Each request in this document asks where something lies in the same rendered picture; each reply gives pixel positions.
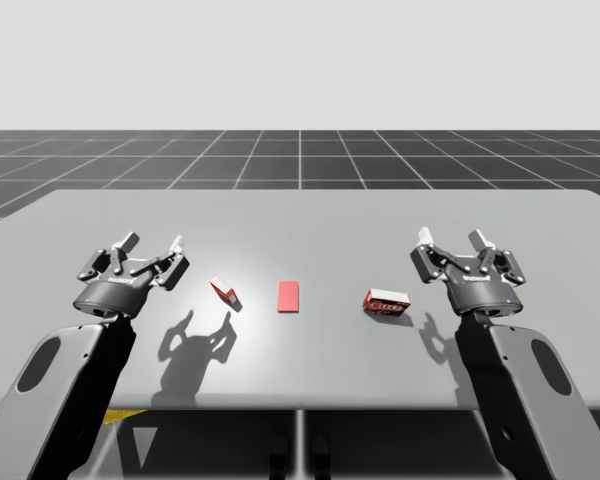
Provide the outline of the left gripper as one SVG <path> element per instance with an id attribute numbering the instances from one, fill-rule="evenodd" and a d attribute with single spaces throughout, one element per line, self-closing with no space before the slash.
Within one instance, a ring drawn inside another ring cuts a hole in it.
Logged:
<path id="1" fill-rule="evenodd" d="M 167 253 L 148 260 L 128 259 L 140 237 L 129 232 L 109 249 L 98 249 L 77 274 L 85 286 L 73 306 L 88 315 L 135 318 L 152 287 L 171 291 L 190 263 L 184 253 L 185 240 L 176 237 Z"/>

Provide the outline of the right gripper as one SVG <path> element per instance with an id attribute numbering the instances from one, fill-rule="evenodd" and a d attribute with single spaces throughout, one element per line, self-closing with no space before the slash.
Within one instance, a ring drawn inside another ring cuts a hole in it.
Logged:
<path id="1" fill-rule="evenodd" d="M 447 297 L 458 316 L 480 311 L 489 317 L 515 315 L 522 302 L 514 288 L 525 283 L 524 274 L 510 250 L 501 250 L 475 229 L 468 235 L 476 257 L 459 258 L 439 248 L 428 227 L 418 232 L 410 258 L 421 281 L 445 282 Z"/>

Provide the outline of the pink pad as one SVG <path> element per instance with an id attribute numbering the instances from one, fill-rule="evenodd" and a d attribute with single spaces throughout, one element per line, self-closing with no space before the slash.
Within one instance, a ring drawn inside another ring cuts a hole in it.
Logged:
<path id="1" fill-rule="evenodd" d="M 278 288 L 277 311 L 279 313 L 299 312 L 299 282 L 280 281 Z"/>

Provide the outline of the red and white carton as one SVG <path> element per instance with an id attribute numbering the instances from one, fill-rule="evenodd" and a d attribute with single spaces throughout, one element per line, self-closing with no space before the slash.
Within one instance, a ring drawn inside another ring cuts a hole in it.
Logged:
<path id="1" fill-rule="evenodd" d="M 240 312 L 242 310 L 242 304 L 233 287 L 231 287 L 217 275 L 209 279 L 209 284 L 214 289 L 219 298 L 229 307 L 231 307 L 234 311 Z"/>

